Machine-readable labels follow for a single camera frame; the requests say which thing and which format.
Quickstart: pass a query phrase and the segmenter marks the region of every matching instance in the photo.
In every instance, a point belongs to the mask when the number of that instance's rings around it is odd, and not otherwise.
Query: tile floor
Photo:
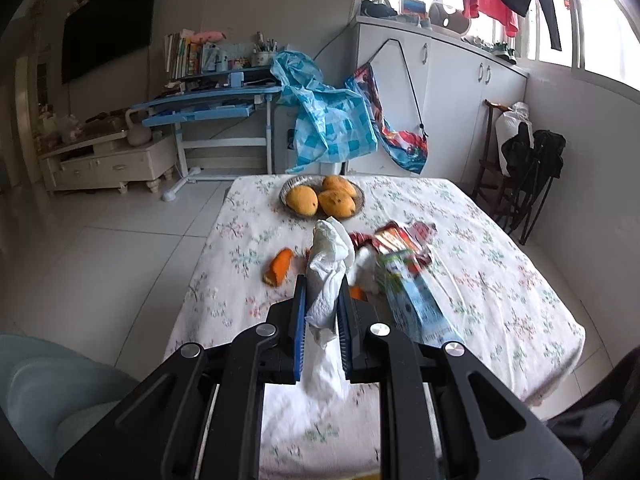
[[[38,185],[0,194],[0,331],[52,340],[144,378],[162,359],[229,186],[188,184],[170,203],[144,184],[125,196],[52,197]],[[611,362],[555,265],[534,240],[524,251],[587,333],[578,368],[534,408],[548,418],[593,388]]]

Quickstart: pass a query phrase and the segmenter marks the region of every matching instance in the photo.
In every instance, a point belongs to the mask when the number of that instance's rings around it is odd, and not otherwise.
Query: white tablecloth
[[[287,179],[249,176],[234,182],[196,266],[166,356],[188,341],[205,347],[228,343],[263,321],[271,304],[293,295],[314,222],[294,218],[280,205],[278,192]],[[349,179],[364,190],[366,205],[343,222],[348,232],[372,233],[389,220],[436,224],[431,291],[466,346],[520,399],[537,402],[571,373],[584,329],[531,261],[454,184],[386,176]],[[261,277],[283,247],[297,257],[286,282],[271,288]],[[375,470],[379,420],[377,385],[352,386],[346,402],[289,440],[263,439],[260,476],[344,478]]]

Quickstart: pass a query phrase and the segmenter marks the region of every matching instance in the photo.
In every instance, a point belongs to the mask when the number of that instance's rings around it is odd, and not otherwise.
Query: television
[[[62,83],[151,42],[154,0],[90,0],[65,22]]]

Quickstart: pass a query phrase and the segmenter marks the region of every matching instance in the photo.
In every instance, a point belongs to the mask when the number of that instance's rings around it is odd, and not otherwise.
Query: yellow fruit
[[[287,205],[298,214],[313,216],[318,211],[318,196],[309,186],[296,186],[287,193]]]
[[[322,181],[322,189],[338,189],[344,191],[351,198],[355,198],[356,196],[356,189],[353,187],[353,184],[340,175],[326,176]]]
[[[323,191],[318,195],[318,202],[322,210],[334,218],[348,218],[356,211],[353,198],[341,189]]]

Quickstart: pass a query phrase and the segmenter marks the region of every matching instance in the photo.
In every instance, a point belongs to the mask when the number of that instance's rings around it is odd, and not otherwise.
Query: metal bolt
[[[180,355],[186,359],[192,359],[200,354],[200,347],[196,343],[187,343],[180,348]]]
[[[380,337],[389,335],[389,332],[391,332],[391,329],[384,323],[374,323],[369,327],[369,330],[373,335],[379,335]]]
[[[460,343],[452,341],[451,343],[447,343],[445,345],[444,351],[453,357],[460,357],[463,353],[465,353],[465,347],[463,347]]]
[[[255,327],[255,333],[257,335],[261,335],[262,337],[269,337],[276,333],[276,327],[274,327],[270,323],[261,323],[257,327]]]

